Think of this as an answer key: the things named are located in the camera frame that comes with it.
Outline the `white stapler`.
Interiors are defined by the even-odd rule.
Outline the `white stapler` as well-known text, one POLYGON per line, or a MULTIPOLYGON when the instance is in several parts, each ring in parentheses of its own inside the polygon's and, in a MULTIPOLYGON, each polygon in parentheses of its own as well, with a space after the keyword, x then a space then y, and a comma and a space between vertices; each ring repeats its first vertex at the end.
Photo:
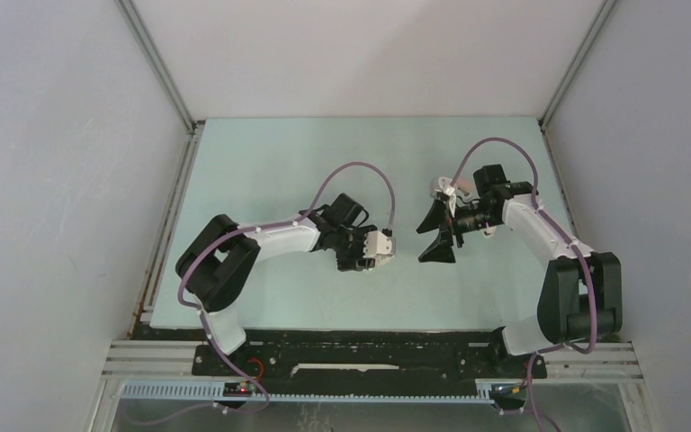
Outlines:
POLYGON ((482 234, 485 238, 490 238, 495 234, 496 230, 496 227, 487 227, 482 231, 482 234))

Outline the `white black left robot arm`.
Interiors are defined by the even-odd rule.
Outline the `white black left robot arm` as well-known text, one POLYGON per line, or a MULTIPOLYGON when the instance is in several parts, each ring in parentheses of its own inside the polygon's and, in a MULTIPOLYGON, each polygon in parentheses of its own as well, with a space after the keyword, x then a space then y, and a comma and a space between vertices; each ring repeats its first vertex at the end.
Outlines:
POLYGON ((367 210, 349 195, 331 204, 301 211, 296 217, 262 226, 242 226, 228 215, 213 217, 175 265, 181 279, 179 301, 196 309, 209 339, 217 343, 213 362, 225 374, 239 374, 248 363, 242 328, 234 302, 254 266, 292 253, 331 250, 341 272, 373 270, 393 257, 391 229, 378 229, 359 215, 367 210))

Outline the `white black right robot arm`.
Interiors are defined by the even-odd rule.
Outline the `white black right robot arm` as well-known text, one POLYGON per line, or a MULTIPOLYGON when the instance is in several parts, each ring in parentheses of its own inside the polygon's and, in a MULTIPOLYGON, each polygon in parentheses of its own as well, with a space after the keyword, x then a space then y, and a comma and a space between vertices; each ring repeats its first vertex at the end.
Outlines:
POLYGON ((545 268, 533 316, 500 330, 487 353, 490 370, 509 376, 526 354, 559 344, 598 341, 623 325, 622 268, 612 252, 597 252, 569 235, 543 208, 533 185, 512 182, 500 165, 478 169, 472 182, 439 176, 431 184, 433 204, 417 228, 437 236, 418 260, 452 263, 464 235, 493 235, 511 229, 545 268))

